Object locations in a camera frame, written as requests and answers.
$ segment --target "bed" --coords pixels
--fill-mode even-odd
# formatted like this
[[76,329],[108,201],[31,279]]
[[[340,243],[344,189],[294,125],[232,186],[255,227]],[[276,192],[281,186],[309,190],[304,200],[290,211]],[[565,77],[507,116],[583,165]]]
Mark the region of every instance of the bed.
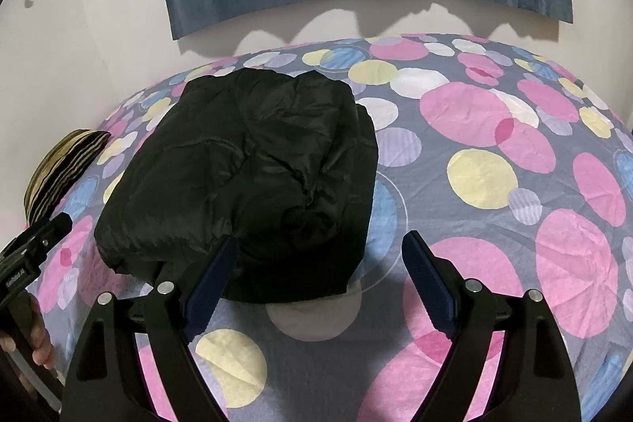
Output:
[[[584,421],[633,358],[633,141],[604,102],[548,58],[482,38],[403,34],[225,58],[136,93],[100,129],[108,147],[62,200],[74,221],[32,291],[61,376],[100,292],[147,284],[116,275],[93,228],[132,155],[195,78],[240,67],[346,82],[379,145],[365,259],[344,295],[252,305],[221,300],[191,343],[232,421],[407,422],[449,341],[430,324],[400,257],[417,229],[464,277],[543,291],[574,366]],[[485,406],[495,334],[468,412]],[[148,341],[138,348],[157,413],[175,420]]]

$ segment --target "blue gripper pad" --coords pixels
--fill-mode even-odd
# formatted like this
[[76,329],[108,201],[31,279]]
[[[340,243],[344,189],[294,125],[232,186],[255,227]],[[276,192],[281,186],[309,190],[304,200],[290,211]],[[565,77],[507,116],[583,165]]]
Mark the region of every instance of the blue gripper pad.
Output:
[[417,231],[404,236],[402,259],[433,327],[452,338],[458,329],[457,301],[436,268],[437,258]]
[[182,333],[188,342],[192,342],[196,335],[207,329],[220,296],[229,282],[236,260],[236,239],[224,239],[184,306],[185,323]]

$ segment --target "pink circle pattern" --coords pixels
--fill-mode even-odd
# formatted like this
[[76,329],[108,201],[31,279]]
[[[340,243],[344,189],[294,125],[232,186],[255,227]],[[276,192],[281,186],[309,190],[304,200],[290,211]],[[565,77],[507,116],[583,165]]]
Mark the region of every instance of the pink circle pattern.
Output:
[[59,285],[77,260],[92,231],[93,218],[90,215],[78,220],[46,266],[37,291],[37,300],[42,308],[42,313],[50,312],[57,304]]
[[538,129],[516,119],[499,123],[495,131],[499,149],[521,169],[549,174],[556,167],[550,141]]
[[499,123],[511,119],[508,107],[492,92],[452,81],[426,92],[420,113],[437,132],[454,142],[475,147],[497,145]]
[[462,52],[457,56],[457,60],[466,67],[466,75],[482,85],[499,85],[498,78],[503,75],[497,64],[486,56]]
[[180,97],[182,92],[185,90],[187,83],[180,83],[173,87],[172,89],[172,97]]
[[565,122],[578,122],[579,115],[574,104],[551,86],[522,79],[517,87],[545,113]]
[[[448,238],[430,246],[435,256],[449,259],[464,277],[480,278],[493,291],[522,295],[517,273],[496,245],[479,238]],[[436,331],[409,277],[404,282],[403,309],[414,338],[379,372],[365,395],[358,422],[408,422],[438,375],[450,341]],[[495,333],[482,378],[466,420],[483,413],[495,380],[502,334]]]
[[163,382],[160,379],[151,347],[147,345],[140,349],[138,357],[156,414],[170,422],[178,422],[176,414],[173,412],[172,404],[167,397]]
[[588,152],[578,154],[572,164],[578,191],[597,215],[618,227],[624,223],[627,208],[618,181],[609,169]]
[[618,266],[596,224],[570,209],[550,213],[536,235],[536,273],[562,329],[584,339],[607,328]]
[[127,127],[127,120],[121,119],[119,122],[112,125],[109,129],[112,138],[117,138],[123,134],[125,128]]
[[428,56],[428,49],[420,42],[414,42],[408,38],[402,38],[398,44],[379,45],[379,42],[369,47],[369,52],[375,58],[381,60],[411,61]]
[[114,126],[116,124],[116,122],[119,120],[119,117],[121,115],[123,115],[123,112],[125,111],[125,106],[121,106],[106,122],[105,124],[105,129],[106,130],[110,130],[110,128],[112,126]]
[[92,240],[83,254],[81,263],[81,275],[77,285],[81,300],[87,306],[92,306],[103,291],[111,291],[118,296],[125,290],[131,279],[131,276],[115,274],[103,263],[97,244]]
[[552,67],[552,70],[554,70],[555,72],[558,72],[561,76],[563,76],[564,78],[567,78],[572,83],[575,83],[576,81],[578,81],[578,78],[576,78],[576,76],[574,76],[565,67],[560,66],[558,63],[554,63],[553,61],[548,61],[548,65]]

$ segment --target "yellow circle pattern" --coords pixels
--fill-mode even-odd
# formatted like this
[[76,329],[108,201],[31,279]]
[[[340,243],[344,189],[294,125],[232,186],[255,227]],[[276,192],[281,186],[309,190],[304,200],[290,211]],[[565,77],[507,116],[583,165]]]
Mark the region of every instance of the yellow circle pattern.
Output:
[[566,91],[568,91],[572,95],[575,95],[578,98],[582,99],[583,97],[586,96],[581,88],[579,88],[578,86],[574,85],[574,83],[572,83],[567,78],[560,78],[558,80],[558,83],[560,83],[563,86],[563,88],[566,89]]
[[110,199],[110,195],[112,195],[112,192],[115,189],[115,186],[118,185],[118,182],[121,181],[121,178],[123,177],[123,173],[121,172],[116,178],[114,178],[112,180],[112,182],[108,185],[108,188],[106,188],[106,191],[103,192],[103,204],[106,204],[106,202],[108,202],[108,200]]
[[198,341],[195,352],[209,362],[227,407],[250,404],[264,389],[268,374],[266,359],[245,334],[216,329]]
[[347,75],[362,85],[384,85],[398,75],[395,65],[382,60],[366,60],[353,65]]
[[171,102],[172,100],[169,97],[163,97],[162,99],[154,102],[154,104],[148,109],[148,112],[143,115],[143,122],[147,122],[148,120],[153,119],[154,116],[158,115],[161,111],[166,109],[171,104]]
[[466,204],[481,209],[508,205],[508,195],[518,188],[512,166],[498,154],[482,149],[455,153],[446,168],[448,182]]
[[318,51],[306,52],[303,55],[302,61],[306,65],[316,67],[319,63],[321,63],[321,58],[325,56],[329,51],[329,49],[319,49]]
[[208,65],[203,65],[202,67],[198,67],[197,69],[191,70],[186,77],[185,83],[188,83],[192,79],[200,78],[202,76],[208,75],[213,70],[213,64],[209,63]]
[[534,67],[530,63],[525,61],[525,60],[520,60],[518,58],[515,58],[515,63],[519,67],[523,67],[525,70],[529,70],[530,72],[534,72]]
[[600,138],[609,138],[611,136],[611,128],[608,121],[606,121],[605,116],[601,116],[596,111],[585,107],[582,107],[578,110],[580,114],[580,118],[584,122],[585,126],[587,126],[591,131],[593,131],[596,136]]
[[129,134],[126,134],[123,138],[117,138],[110,145],[108,145],[99,158],[97,159],[97,165],[103,165],[106,161],[108,161],[113,156],[117,156],[121,154],[125,149],[129,149],[130,146],[136,140],[138,133],[136,131],[132,131]]

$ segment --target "puffer jacket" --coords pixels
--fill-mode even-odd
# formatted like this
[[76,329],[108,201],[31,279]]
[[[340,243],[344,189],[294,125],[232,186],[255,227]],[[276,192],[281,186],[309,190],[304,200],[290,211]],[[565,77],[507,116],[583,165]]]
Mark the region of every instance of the puffer jacket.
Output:
[[201,77],[132,158],[94,236],[105,263],[153,284],[240,252],[224,297],[291,302],[346,291],[363,257],[378,160],[345,83],[241,69]]

